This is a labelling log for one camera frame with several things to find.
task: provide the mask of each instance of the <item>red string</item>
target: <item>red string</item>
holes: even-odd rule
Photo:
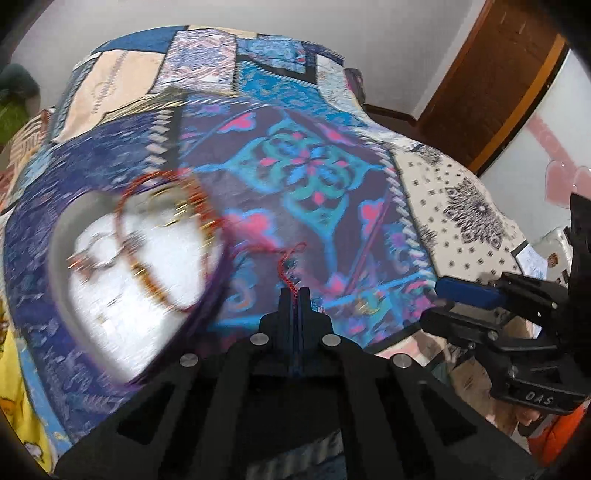
[[[306,242],[300,242],[296,246],[292,248],[273,248],[268,247],[266,245],[244,245],[243,247],[237,248],[234,253],[232,254],[232,260],[234,260],[238,255],[243,252],[248,252],[250,254],[255,253],[266,253],[266,254],[281,254],[281,257],[277,261],[277,275],[283,281],[283,283],[291,290],[294,295],[294,299],[297,298],[297,287],[296,285],[287,277],[285,272],[283,271],[283,263],[294,253],[303,252],[306,248]]]

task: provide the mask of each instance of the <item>person's hand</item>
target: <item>person's hand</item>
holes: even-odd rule
[[[527,427],[531,422],[540,418],[540,412],[527,407],[516,407],[515,416],[519,423]]]

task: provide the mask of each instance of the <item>yellow fabric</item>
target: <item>yellow fabric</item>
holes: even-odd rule
[[[5,329],[4,345],[0,345],[0,407],[29,453],[46,472],[51,472],[53,460],[49,439],[27,397],[11,329]]]

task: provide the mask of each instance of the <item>blue quilt patch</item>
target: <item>blue quilt patch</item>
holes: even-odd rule
[[[238,90],[260,102],[294,108],[339,126],[367,126],[351,113],[337,110],[325,102],[314,85],[269,73],[250,61],[239,65]]]
[[[184,25],[177,25],[175,27],[160,27],[131,33],[103,43],[92,53],[109,50],[138,50],[166,53],[175,33],[184,29]]]

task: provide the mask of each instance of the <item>metal screw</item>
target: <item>metal screw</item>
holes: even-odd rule
[[[398,368],[408,368],[413,364],[413,359],[406,353],[397,353],[392,357],[392,362]]]
[[[515,377],[517,377],[517,373],[519,373],[519,370],[517,369],[517,367],[515,365],[511,365],[509,367],[509,370],[507,371],[507,373],[509,374],[509,376],[511,378],[515,378]]]
[[[340,336],[334,333],[327,333],[322,337],[322,343],[326,346],[337,346],[340,343]]]
[[[185,353],[179,361],[184,367],[194,367],[199,362],[199,357],[194,353]]]
[[[269,341],[269,337],[264,333],[254,333],[251,336],[251,343],[256,346],[266,345]]]

